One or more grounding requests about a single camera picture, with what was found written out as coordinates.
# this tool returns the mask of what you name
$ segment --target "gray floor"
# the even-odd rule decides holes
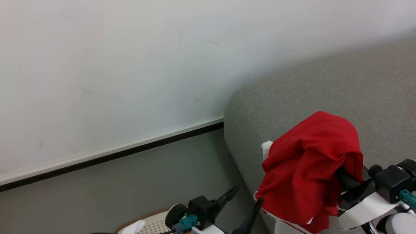
[[[135,217],[244,184],[223,130],[0,193],[1,234],[113,232]],[[217,218],[227,232],[254,204],[244,185]],[[258,219],[253,234],[267,233]]]

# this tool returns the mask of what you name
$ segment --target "teal connector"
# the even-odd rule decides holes
[[[399,198],[412,209],[416,209],[416,197],[407,189],[403,189],[400,191]]]
[[[195,227],[198,223],[198,217],[194,214],[183,218],[179,223],[172,226],[172,230],[175,230],[176,233],[182,233],[184,231],[190,230],[192,227]]]

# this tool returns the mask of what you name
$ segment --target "baseboard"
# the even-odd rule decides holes
[[[0,192],[135,154],[188,137],[211,132],[222,128],[223,120],[224,116],[219,116],[217,118],[156,134],[154,136],[146,137],[123,145],[53,163],[44,167],[32,169],[30,171],[6,176],[0,178]]]

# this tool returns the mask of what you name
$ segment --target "white wall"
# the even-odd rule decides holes
[[[221,116],[260,73],[415,29],[413,0],[2,0],[0,180]]]

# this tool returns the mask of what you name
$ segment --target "white fabric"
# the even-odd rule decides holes
[[[269,156],[270,147],[272,146],[273,142],[267,141],[261,144],[261,148],[263,149],[263,161]]]

